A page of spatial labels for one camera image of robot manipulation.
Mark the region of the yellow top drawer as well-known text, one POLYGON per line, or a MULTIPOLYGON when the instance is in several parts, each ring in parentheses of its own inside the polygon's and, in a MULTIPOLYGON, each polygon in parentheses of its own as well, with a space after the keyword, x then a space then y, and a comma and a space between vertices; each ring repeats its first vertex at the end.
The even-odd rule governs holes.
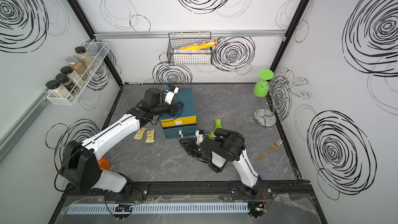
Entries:
POLYGON ((175 127, 175 126, 180 126, 180 125, 196 124, 196 123, 197 123, 196 116, 179 117, 176 119, 161 120, 161 125, 164 128, 175 127))

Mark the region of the teal drawer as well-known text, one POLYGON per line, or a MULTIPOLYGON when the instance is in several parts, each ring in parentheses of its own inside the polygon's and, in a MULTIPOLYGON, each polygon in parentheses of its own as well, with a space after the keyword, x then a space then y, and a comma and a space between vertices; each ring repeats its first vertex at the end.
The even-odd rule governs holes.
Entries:
POLYGON ((197 125, 179 125, 173 127, 163 128, 163 133, 167 139, 177 139, 189 136, 195 136, 197 125))

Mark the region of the teal drawer cabinet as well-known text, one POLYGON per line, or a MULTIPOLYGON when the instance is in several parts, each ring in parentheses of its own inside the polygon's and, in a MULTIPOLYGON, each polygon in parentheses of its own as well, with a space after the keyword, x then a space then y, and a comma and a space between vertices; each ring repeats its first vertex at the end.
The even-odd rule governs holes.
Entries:
POLYGON ((174 97, 174 100, 175 99, 177 100, 176 102, 183 103, 183 107, 174 117, 167 114, 162 115, 160 117, 160 121, 165 119, 176 119, 179 117, 197 116, 192 88, 180 89, 174 97))

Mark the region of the green cookie packet two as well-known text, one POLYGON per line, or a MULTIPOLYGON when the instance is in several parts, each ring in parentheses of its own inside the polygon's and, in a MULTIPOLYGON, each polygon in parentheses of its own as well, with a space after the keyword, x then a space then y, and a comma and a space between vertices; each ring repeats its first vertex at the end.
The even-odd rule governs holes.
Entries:
POLYGON ((215 133, 214 133, 214 132, 208 133, 208 137, 209 137, 210 139, 213 139, 213 138, 215 137, 215 133))

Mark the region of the yellow cookie packet two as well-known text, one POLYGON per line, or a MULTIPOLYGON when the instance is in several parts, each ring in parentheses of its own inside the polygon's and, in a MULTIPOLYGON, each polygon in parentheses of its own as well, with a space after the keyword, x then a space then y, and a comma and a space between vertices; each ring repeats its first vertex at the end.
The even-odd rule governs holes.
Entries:
POLYGON ((154 143, 155 142, 154 134, 155 130, 148 130, 145 143, 154 143))

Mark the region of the green cookie packet one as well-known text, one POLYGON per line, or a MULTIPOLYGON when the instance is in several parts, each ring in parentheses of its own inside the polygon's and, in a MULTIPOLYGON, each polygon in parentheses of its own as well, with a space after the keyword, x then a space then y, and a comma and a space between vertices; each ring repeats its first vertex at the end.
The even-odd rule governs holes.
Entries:
POLYGON ((214 127, 214 129, 216 130, 216 129, 222 129, 223 127, 222 127, 222 120, 221 119, 214 119, 214 122, 215 122, 215 127, 214 127))

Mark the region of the yellow cookie packet one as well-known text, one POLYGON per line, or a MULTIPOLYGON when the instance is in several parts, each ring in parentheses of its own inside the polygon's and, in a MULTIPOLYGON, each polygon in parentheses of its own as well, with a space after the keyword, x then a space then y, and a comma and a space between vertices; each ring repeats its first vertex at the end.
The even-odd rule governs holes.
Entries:
POLYGON ((135 136, 134 136, 134 139, 135 139, 135 140, 142 140, 143 137, 144 137, 144 134, 146 133, 146 131, 147 131, 146 128, 140 128, 140 129, 136 132, 136 134, 135 134, 135 136))

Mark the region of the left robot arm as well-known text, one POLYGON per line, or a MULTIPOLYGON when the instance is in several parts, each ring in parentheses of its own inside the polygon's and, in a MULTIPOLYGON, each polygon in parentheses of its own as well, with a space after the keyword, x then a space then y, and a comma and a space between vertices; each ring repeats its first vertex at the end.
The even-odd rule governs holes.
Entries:
POLYGON ((70 141, 63 154, 58 174, 80 191, 101 189, 121 195, 132 196, 132 181, 121 173, 102 169, 98 161, 128 135, 138 131, 155 116, 174 117, 183 108, 181 100, 174 100, 179 88, 167 85, 163 90, 149 88, 143 100, 128 110, 118 121, 98 134, 81 142, 70 141))

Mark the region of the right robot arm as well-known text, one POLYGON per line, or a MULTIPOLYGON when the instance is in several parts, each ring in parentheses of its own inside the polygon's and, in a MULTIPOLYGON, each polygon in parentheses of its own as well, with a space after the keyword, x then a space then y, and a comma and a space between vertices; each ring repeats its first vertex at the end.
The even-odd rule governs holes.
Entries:
POLYGON ((245 138, 240 133, 218 128, 212 138, 181 138, 179 143, 188 155, 207 164, 215 173, 222 172, 226 163, 231 162, 240 176, 240 193, 256 198, 262 179, 248 159, 245 138))

